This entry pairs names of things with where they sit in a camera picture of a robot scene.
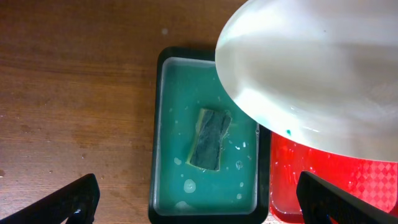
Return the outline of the green yellow sponge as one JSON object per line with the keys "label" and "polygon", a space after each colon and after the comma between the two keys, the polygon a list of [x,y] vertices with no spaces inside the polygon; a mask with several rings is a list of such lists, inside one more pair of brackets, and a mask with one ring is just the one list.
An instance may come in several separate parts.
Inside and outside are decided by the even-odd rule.
{"label": "green yellow sponge", "polygon": [[187,164],[203,170],[219,171],[223,139],[231,122],[232,117],[225,111],[202,108]]}

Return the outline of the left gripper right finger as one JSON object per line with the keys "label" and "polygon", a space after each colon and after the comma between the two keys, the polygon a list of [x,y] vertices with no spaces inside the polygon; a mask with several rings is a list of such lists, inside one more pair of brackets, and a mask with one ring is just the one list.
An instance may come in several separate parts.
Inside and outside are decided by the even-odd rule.
{"label": "left gripper right finger", "polygon": [[301,172],[296,194],[305,223],[397,223],[396,216],[308,171]]}

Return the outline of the white plate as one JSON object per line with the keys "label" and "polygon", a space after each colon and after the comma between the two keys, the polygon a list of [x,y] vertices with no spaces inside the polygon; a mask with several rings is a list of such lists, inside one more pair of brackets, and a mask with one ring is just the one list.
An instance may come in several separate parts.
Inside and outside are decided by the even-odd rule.
{"label": "white plate", "polygon": [[397,160],[397,0],[248,1],[216,71],[271,131],[342,156]]}

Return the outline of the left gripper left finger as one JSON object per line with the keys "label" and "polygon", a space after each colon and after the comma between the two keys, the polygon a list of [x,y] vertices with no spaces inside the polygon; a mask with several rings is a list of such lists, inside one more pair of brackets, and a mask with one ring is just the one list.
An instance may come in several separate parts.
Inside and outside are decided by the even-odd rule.
{"label": "left gripper left finger", "polygon": [[86,174],[18,212],[1,223],[92,224],[100,199],[94,174]]}

